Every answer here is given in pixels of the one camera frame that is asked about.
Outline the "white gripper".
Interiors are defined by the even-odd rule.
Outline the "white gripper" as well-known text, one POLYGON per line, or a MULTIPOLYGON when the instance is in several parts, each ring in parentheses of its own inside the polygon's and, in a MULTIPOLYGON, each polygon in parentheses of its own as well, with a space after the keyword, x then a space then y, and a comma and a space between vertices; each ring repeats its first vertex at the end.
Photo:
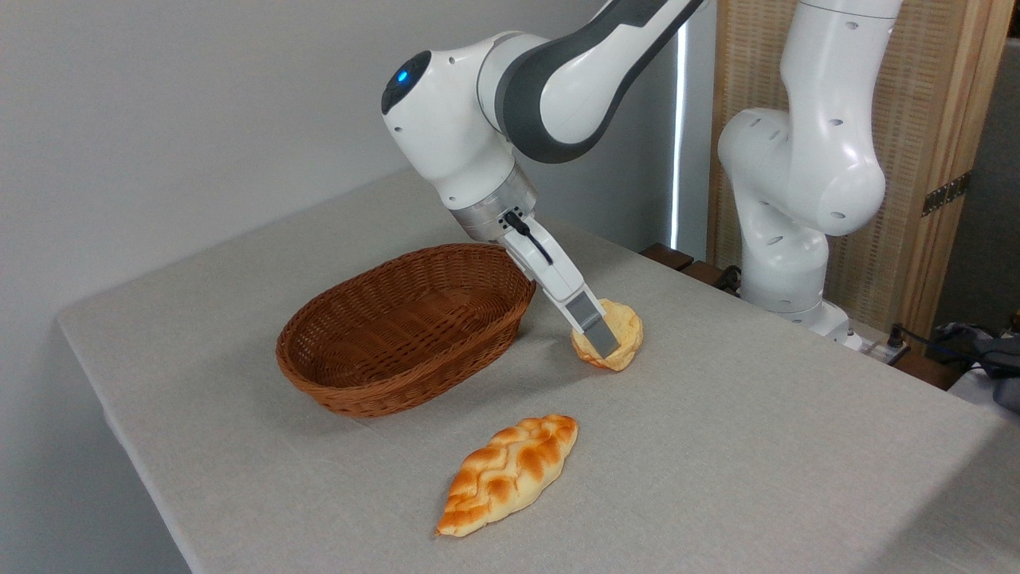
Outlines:
POLYGON ((563 247, 533 217, 517 218, 506 225, 500 244, 531 277, 550 301, 571 323, 579 335, 590 342, 603 359, 619 349, 619 342, 605 320, 605 309, 590 288, 582 273, 568 257, 563 247))

